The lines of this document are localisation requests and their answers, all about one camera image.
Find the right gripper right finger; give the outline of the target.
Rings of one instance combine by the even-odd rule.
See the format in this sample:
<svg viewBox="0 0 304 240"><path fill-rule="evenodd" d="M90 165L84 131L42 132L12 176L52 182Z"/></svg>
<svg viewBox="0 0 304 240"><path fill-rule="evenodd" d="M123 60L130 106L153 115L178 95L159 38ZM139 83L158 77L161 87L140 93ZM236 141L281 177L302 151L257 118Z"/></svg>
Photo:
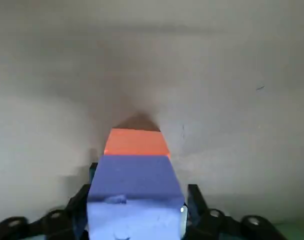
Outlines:
<svg viewBox="0 0 304 240"><path fill-rule="evenodd" d="M198 185L187 187L185 240L286 240L266 218L246 215L240 221L221 210L209 208Z"/></svg>

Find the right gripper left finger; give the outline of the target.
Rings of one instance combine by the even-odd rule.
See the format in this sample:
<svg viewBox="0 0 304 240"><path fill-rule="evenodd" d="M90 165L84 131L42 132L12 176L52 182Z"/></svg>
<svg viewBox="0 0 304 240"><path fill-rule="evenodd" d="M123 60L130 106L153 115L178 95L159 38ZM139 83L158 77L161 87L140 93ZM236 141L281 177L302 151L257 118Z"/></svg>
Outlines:
<svg viewBox="0 0 304 240"><path fill-rule="evenodd" d="M48 212L29 222L13 216L0 222L0 240L26 240L43 236L45 240L88 240L87 199L91 183L84 184L63 209Z"/></svg>

